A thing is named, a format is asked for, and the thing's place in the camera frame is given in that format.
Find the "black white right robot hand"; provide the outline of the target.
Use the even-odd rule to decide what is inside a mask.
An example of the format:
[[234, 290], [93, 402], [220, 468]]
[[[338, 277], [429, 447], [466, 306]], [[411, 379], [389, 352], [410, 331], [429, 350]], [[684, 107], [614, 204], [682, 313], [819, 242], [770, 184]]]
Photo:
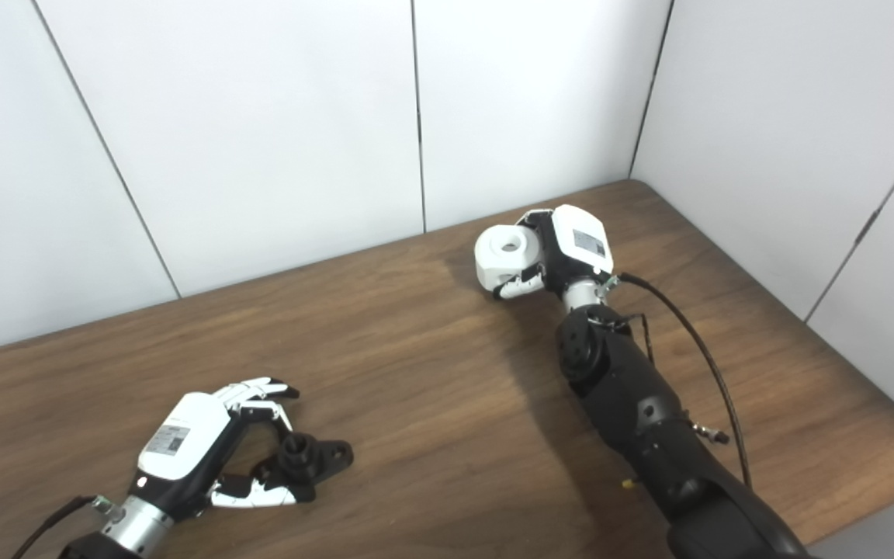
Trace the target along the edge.
[[514, 300], [536, 291], [558, 296], [567, 311], [603, 304], [601, 286], [613, 276], [614, 259], [603, 223], [581, 208], [564, 204], [533, 209], [510, 226], [528, 241], [528, 262], [504, 273], [490, 292], [496, 300]]

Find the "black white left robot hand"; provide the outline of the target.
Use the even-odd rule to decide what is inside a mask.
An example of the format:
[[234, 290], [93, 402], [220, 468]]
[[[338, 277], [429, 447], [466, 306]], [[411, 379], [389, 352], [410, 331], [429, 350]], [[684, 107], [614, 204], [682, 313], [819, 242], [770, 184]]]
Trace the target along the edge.
[[299, 395], [272, 377], [185, 394], [139, 454], [129, 495], [174, 523], [201, 516], [210, 506], [255, 509], [307, 502], [302, 491], [288, 486], [223, 474], [251, 425], [270, 425], [280, 439], [293, 432], [277, 401]]

